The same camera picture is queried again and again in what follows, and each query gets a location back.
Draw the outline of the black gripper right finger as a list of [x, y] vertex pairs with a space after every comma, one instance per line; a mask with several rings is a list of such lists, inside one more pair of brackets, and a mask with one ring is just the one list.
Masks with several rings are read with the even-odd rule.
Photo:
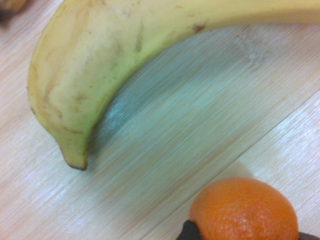
[[320, 240], [320, 237], [309, 234], [309, 233], [299, 232], [299, 239], [300, 240]]

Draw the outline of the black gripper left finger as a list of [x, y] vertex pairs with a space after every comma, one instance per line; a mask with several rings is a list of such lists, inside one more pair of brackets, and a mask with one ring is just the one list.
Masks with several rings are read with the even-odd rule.
[[183, 223], [182, 230], [177, 237], [177, 240], [201, 240], [202, 236], [196, 224], [191, 220], [186, 220]]

